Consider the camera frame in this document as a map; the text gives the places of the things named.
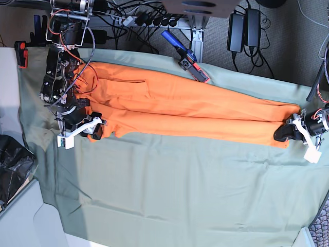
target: red clip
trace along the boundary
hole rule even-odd
[[[23,51],[23,58],[25,58],[25,64],[23,66],[20,66],[20,68],[27,68],[27,59],[28,59],[28,50]]]
[[[25,41],[16,41],[14,45],[16,51],[17,64],[20,68],[27,68],[28,51]]]

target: white bracket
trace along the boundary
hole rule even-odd
[[[59,134],[57,136],[57,147],[65,147],[65,149],[70,149],[74,147],[74,137],[76,135],[79,135],[81,132],[83,132],[86,129],[92,128],[96,126],[97,124],[101,124],[102,120],[99,117],[94,117],[91,122],[85,123],[84,125],[78,127],[76,130],[74,130],[71,133],[64,133],[65,136],[62,134]]]
[[[304,155],[304,159],[306,159],[310,163],[318,163],[322,153],[319,152],[317,150],[317,147],[313,144],[309,132],[303,128],[300,117],[294,119],[292,123],[296,126],[297,130],[304,136],[308,145],[308,149]]]

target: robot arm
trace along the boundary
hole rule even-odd
[[[85,107],[89,106],[89,100],[77,99],[74,95],[75,82],[89,65],[95,51],[95,38],[88,28],[94,0],[51,0],[50,4],[52,11],[46,40],[51,45],[40,98],[46,103],[45,107],[56,112],[61,130],[58,146],[68,149],[74,146],[72,139],[77,134],[100,139],[100,125],[106,123],[100,120],[99,113],[87,115]],[[83,62],[77,47],[83,44],[87,30],[93,37],[93,51],[83,69],[75,75],[74,71]]]

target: robot end effector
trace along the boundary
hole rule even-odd
[[[286,124],[279,127],[274,133],[274,139],[285,142],[289,139],[301,140],[308,149],[304,158],[311,163],[318,163],[321,152],[319,151],[323,141],[322,134],[329,131],[329,104],[315,112],[307,113],[302,110],[301,114],[293,114],[287,119]]]
[[[47,69],[40,98],[46,103],[45,107],[56,112],[56,120],[61,130],[58,146],[68,149],[74,146],[72,139],[77,134],[100,139],[100,125],[106,124],[106,121],[100,119],[101,114],[86,114],[85,107],[90,106],[88,99],[77,99],[74,95],[75,83],[89,65],[95,51],[95,38],[88,28],[94,0],[51,0],[50,4],[52,11],[46,40],[52,44],[47,56]],[[74,71],[84,63],[77,47],[83,44],[86,30],[93,37],[93,50],[83,69],[75,75]]]

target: black plastic bag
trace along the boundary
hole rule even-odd
[[[14,138],[0,135],[0,206],[8,201],[28,178],[35,156]]]

